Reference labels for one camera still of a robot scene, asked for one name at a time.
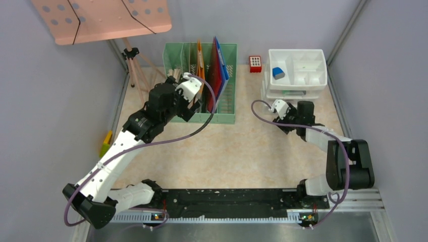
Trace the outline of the clear plastic drawer unit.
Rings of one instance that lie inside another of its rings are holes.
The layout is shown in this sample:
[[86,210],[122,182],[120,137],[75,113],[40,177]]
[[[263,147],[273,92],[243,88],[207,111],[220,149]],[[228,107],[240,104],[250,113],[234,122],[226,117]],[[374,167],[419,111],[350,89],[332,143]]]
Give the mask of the clear plastic drawer unit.
[[[328,71],[321,49],[269,49],[261,86],[263,100],[315,100],[327,86]],[[285,77],[275,80],[272,68],[280,67]],[[283,91],[306,91],[304,96],[283,95]]]

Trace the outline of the green children's book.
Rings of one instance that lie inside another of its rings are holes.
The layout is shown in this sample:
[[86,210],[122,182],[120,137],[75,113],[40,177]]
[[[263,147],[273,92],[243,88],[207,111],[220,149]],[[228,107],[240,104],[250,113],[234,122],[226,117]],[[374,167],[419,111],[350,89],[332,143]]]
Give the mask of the green children's book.
[[169,69],[168,76],[172,76],[175,79],[179,79],[182,76],[182,70],[180,68]]

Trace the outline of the red translucent file folder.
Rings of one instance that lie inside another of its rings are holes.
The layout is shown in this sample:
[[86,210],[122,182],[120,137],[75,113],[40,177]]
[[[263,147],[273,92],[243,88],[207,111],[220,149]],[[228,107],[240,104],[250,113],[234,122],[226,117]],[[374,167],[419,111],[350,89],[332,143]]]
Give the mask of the red translucent file folder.
[[214,101],[218,101],[222,85],[223,85],[223,57],[220,52],[220,44],[215,36],[213,38],[212,47],[211,47],[211,55],[210,55],[210,63],[208,69],[208,78],[207,81],[213,89],[215,98],[212,98],[210,92],[208,91],[208,99],[206,101],[206,108],[208,112],[211,112],[214,107]]

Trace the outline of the green file rack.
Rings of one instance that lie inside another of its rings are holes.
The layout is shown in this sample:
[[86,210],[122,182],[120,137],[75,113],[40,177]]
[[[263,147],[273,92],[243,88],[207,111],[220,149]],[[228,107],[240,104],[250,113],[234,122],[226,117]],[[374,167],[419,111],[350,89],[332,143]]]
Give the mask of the green file rack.
[[[236,43],[221,43],[224,58],[227,64],[229,81],[222,93],[212,124],[233,125],[235,123],[235,90],[237,73]],[[180,68],[182,72],[189,71],[189,43],[166,43],[163,51],[163,63],[168,75],[169,69]]]

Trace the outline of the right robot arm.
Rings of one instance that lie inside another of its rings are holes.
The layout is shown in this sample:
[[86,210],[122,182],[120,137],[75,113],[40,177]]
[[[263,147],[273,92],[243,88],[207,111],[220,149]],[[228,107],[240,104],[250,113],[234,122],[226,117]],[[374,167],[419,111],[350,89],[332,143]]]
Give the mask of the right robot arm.
[[297,106],[277,99],[270,111],[278,116],[273,121],[285,134],[295,131],[303,141],[312,143],[327,154],[326,172],[303,179],[297,186],[296,202],[309,208],[316,197],[333,191],[371,189],[375,183],[368,143],[336,134],[316,123],[314,103],[299,101]]

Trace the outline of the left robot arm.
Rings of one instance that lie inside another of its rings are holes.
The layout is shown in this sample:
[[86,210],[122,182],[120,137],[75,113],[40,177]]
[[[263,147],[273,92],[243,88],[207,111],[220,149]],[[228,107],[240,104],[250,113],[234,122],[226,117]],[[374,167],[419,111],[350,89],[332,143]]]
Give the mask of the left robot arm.
[[128,188],[112,186],[130,162],[146,147],[160,145],[154,139],[176,116],[188,121],[194,115],[189,104],[202,87],[199,80],[159,83],[149,91],[143,108],[131,114],[106,154],[76,184],[67,184],[63,214],[67,227],[89,222],[94,228],[106,226],[112,218],[139,205],[156,208],[162,202],[156,183],[144,180]]

